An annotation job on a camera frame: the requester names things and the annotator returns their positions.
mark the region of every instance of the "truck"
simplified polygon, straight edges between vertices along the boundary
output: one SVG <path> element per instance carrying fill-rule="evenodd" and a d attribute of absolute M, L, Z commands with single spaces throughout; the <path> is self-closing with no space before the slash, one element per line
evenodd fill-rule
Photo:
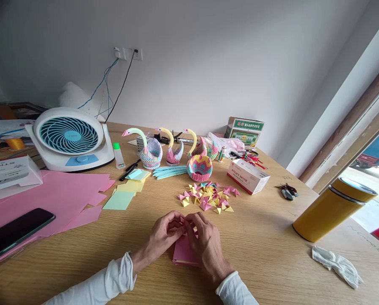
<path fill-rule="evenodd" d="M 379 135 L 350 165 L 355 166 L 363 169 L 379 167 Z"/>

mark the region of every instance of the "wall outlet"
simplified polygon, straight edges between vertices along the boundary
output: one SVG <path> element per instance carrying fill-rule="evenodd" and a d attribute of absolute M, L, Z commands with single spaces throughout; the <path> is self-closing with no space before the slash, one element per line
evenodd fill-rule
<path fill-rule="evenodd" d="M 116 58 L 119 58 L 121 60 L 127 60 L 125 48 L 119 49 L 118 47 L 114 47 L 113 51 Z"/>
<path fill-rule="evenodd" d="M 143 50 L 142 49 L 139 49 L 139 48 L 135 48 L 138 50 L 138 53 L 134 52 L 134 49 L 132 49 L 133 51 L 133 59 L 134 60 L 143 60 Z"/>

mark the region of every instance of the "phone screen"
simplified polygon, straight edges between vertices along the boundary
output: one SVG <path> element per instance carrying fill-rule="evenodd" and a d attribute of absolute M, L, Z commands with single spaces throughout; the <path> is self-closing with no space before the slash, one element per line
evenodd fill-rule
<path fill-rule="evenodd" d="M 54 219 L 54 214 L 37 208 L 0 227 L 0 256 Z"/>

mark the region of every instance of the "green box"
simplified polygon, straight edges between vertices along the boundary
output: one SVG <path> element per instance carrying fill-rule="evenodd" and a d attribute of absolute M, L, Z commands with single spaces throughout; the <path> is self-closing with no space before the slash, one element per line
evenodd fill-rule
<path fill-rule="evenodd" d="M 264 122 L 231 116 L 224 137 L 227 139 L 236 138 L 241 140 L 245 146 L 256 147 L 263 127 Z"/>

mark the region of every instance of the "desk fan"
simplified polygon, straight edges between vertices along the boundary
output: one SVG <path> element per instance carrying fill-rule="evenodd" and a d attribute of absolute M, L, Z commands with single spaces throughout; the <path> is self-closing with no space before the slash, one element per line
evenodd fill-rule
<path fill-rule="evenodd" d="M 52 108 L 25 128 L 50 170 L 85 171 L 114 159 L 107 125 L 81 110 Z"/>

